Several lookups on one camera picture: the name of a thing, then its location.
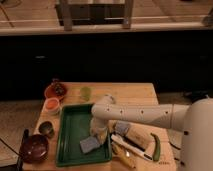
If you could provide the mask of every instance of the small cup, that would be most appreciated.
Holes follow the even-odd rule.
[[[44,112],[50,115],[56,115],[60,112],[60,102],[58,98],[51,97],[44,102]]]
[[[47,138],[52,138],[54,136],[53,125],[50,121],[41,123],[38,130],[40,134],[46,136]]]

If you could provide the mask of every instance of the white container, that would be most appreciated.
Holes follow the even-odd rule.
[[[47,98],[44,102],[44,112],[50,115],[56,115],[60,112],[60,101],[58,98]]]

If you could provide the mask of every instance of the grey sponge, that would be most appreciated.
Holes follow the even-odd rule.
[[[100,143],[96,137],[90,136],[80,141],[81,150],[84,154],[100,147]]]
[[[125,121],[117,121],[115,125],[115,133],[124,136],[130,128],[130,123]]]

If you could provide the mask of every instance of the cabinet handle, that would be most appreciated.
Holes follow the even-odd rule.
[[[45,59],[47,58],[46,56],[44,55],[38,55],[38,56],[35,56],[35,59]]]

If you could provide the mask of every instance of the orange bowl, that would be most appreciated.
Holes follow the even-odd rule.
[[[65,93],[61,96],[58,96],[55,91],[53,90],[52,84],[50,84],[44,91],[44,96],[45,98],[51,98],[51,97],[56,97],[58,100],[62,100],[66,93],[67,93],[67,88],[65,87],[65,85],[61,84],[61,86],[63,87],[63,89],[65,90]]]

